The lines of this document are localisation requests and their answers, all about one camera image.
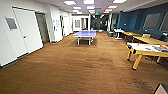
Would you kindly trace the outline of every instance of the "blue ping pong table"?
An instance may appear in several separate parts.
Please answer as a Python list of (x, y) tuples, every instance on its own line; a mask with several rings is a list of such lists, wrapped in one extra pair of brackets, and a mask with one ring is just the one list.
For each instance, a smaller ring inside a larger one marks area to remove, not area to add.
[(96, 31), (94, 30), (82, 30), (75, 34), (73, 37), (78, 37), (78, 45), (80, 40), (89, 40), (89, 45), (93, 42), (93, 37), (96, 36)]

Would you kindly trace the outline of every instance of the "ceiling light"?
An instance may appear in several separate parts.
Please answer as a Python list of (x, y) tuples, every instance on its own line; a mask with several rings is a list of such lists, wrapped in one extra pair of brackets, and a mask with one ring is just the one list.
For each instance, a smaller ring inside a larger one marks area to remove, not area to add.
[(65, 1), (64, 3), (66, 3), (67, 5), (74, 5), (74, 4), (76, 4), (74, 1)]
[(89, 10), (89, 12), (94, 12), (95, 10)]
[(87, 6), (87, 9), (94, 9), (94, 6)]
[(108, 8), (117, 8), (117, 6), (109, 6)]
[(113, 3), (124, 3), (127, 0), (114, 0)]
[(94, 12), (94, 11), (91, 11), (90, 13), (93, 14), (93, 13), (95, 13), (95, 12)]
[(94, 0), (84, 0), (84, 4), (94, 4)]
[(73, 10), (73, 12), (79, 12), (79, 10)]
[(82, 14), (82, 12), (77, 12), (77, 14)]
[(108, 11), (105, 11), (105, 12), (103, 12), (103, 13), (109, 13)]
[(105, 11), (112, 11), (112, 9), (106, 9)]
[(73, 7), (74, 9), (81, 9), (81, 7)]

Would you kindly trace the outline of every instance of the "window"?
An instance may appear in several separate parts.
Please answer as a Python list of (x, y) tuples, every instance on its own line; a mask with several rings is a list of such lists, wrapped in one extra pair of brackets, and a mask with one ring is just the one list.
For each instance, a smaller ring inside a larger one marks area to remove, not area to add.
[(160, 13), (148, 14), (146, 16), (145, 24), (143, 29), (153, 30), (156, 27), (156, 24), (159, 20)]
[(5, 18), (5, 19), (8, 23), (10, 30), (17, 29), (16, 24), (15, 24), (15, 20), (13, 18)]
[(80, 20), (75, 20), (75, 27), (80, 28)]
[(160, 27), (160, 31), (166, 31), (168, 32), (168, 12), (166, 13), (162, 25)]

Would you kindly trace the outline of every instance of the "table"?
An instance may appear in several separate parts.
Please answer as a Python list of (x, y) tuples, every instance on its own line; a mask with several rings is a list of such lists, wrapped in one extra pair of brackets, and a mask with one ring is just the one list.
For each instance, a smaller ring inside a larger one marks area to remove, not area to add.
[(138, 64), (143, 55), (149, 56), (159, 56), (157, 62), (160, 61), (161, 57), (168, 57), (168, 52), (162, 52), (156, 50), (155, 47), (160, 47), (160, 45), (151, 45), (151, 44), (139, 44), (139, 43), (127, 43), (128, 48), (130, 49), (127, 60), (129, 61), (131, 58), (131, 54), (137, 54), (138, 57), (134, 62), (133, 70), (136, 70)]
[(93, 37), (96, 37), (96, 31), (95, 30), (82, 30), (75, 34), (73, 34), (73, 37), (78, 37), (78, 45), (80, 40), (89, 40), (89, 45), (91, 42), (93, 42)]
[(118, 33), (117, 38), (115, 38), (115, 39), (122, 39), (122, 38), (119, 38), (120, 37), (120, 32), (125, 32), (125, 31), (123, 31), (121, 29), (114, 29), (114, 32)]
[(125, 34), (125, 40), (126, 40), (126, 36), (132, 36), (132, 42), (134, 41), (134, 37), (133, 36), (139, 36), (141, 37), (142, 35), (139, 35), (137, 33), (133, 33), (133, 32), (122, 32), (123, 34)]
[(140, 36), (133, 36), (133, 37), (138, 39), (138, 40), (141, 40), (143, 42), (146, 42), (148, 44), (168, 45), (167, 42), (160, 41), (160, 40), (157, 40), (157, 39), (154, 39), (154, 38), (143, 38), (143, 37), (140, 37)]

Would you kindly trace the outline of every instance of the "hardwood floor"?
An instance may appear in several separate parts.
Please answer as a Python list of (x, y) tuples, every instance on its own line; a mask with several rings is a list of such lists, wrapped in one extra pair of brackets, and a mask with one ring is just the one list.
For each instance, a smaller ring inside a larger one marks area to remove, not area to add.
[(128, 51), (106, 32), (97, 32), (90, 46), (78, 46), (71, 34), (1, 69), (0, 94), (153, 94), (168, 84), (167, 62), (142, 57), (134, 71), (137, 56), (127, 61)]

